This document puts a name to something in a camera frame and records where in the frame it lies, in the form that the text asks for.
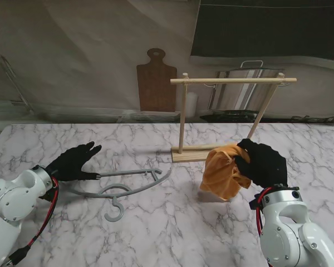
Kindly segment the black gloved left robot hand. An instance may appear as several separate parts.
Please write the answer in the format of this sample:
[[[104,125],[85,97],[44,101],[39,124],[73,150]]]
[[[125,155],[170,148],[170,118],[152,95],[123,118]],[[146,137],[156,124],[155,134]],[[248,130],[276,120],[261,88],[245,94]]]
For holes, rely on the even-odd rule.
[[[82,171],[82,167],[101,149],[93,141],[70,148],[45,167],[45,171],[57,181],[99,180],[100,174]]]

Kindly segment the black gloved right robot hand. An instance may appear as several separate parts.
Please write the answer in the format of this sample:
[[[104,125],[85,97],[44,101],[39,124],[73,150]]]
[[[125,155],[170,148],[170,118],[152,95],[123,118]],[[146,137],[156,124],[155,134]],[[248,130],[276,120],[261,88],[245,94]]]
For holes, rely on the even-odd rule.
[[[262,188],[278,184],[288,186],[286,159],[278,151],[250,139],[243,139],[237,146],[250,158],[249,162],[240,156],[234,158],[241,175]]]

